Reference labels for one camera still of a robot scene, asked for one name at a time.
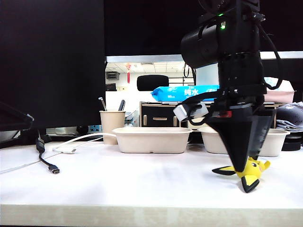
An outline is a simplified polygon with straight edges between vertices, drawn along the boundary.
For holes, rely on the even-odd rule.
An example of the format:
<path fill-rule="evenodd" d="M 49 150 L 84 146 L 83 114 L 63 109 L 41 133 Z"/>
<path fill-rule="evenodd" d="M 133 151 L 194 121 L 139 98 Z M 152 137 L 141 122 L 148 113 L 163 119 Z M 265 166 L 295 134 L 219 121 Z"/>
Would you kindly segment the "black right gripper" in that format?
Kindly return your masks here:
<path fill-rule="evenodd" d="M 250 144 L 252 122 L 257 123 L 252 136 L 250 157 L 257 160 L 273 121 L 273 110 L 264 107 L 264 84 L 220 88 L 207 97 L 214 98 L 208 125 L 217 131 L 237 172 L 244 171 Z"/>

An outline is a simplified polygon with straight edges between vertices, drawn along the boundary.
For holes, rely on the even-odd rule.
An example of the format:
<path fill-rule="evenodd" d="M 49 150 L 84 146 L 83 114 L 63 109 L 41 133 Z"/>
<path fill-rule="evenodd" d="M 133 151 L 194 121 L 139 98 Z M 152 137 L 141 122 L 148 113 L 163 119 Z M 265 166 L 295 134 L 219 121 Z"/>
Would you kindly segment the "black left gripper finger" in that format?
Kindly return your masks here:
<path fill-rule="evenodd" d="M 29 114 L 24 114 L 3 102 L 0 103 L 1 131 L 29 130 L 33 122 L 34 118 Z"/>

